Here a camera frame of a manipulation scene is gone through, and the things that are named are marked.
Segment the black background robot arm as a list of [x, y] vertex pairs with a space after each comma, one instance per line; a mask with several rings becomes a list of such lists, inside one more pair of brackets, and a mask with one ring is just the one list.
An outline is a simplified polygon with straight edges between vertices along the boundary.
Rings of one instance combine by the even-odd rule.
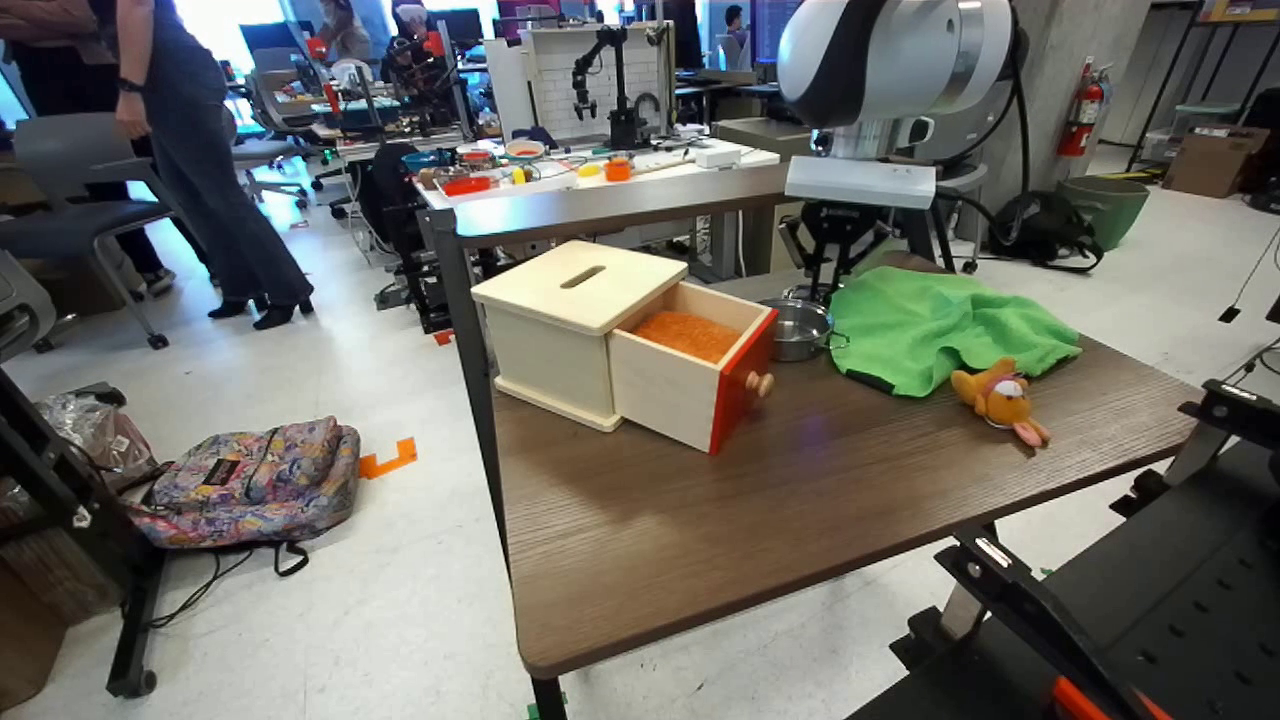
[[573, 59], [573, 114], [595, 118], [603, 109], [592, 99], [589, 76], [602, 56], [613, 56], [613, 109], [608, 114], [608, 143], [613, 148], [654, 148], [669, 128], [669, 102], [658, 93], [629, 93], [629, 23], [602, 23], [592, 31], [592, 49]]

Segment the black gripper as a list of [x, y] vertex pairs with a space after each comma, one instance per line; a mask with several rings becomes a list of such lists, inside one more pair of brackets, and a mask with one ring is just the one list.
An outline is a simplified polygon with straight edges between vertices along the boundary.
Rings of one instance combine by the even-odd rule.
[[[847, 284], [867, 268], [879, 268], [889, 255], [889, 249], [875, 249], [885, 227], [889, 227], [885, 208], [805, 200], [800, 214], [790, 223], [790, 245], [793, 245], [793, 255], [800, 260], [798, 295], [809, 304], [828, 304], [838, 284]], [[838, 271], [831, 249], [852, 253], [845, 271]]]

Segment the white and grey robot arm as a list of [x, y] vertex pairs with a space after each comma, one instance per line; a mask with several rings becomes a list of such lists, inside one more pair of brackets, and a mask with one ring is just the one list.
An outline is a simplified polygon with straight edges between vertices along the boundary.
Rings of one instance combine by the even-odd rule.
[[1013, 0], [800, 0], [775, 81], [825, 148], [790, 159], [783, 190], [875, 214], [932, 212], [940, 173], [893, 148], [911, 118], [975, 109], [1022, 42]]

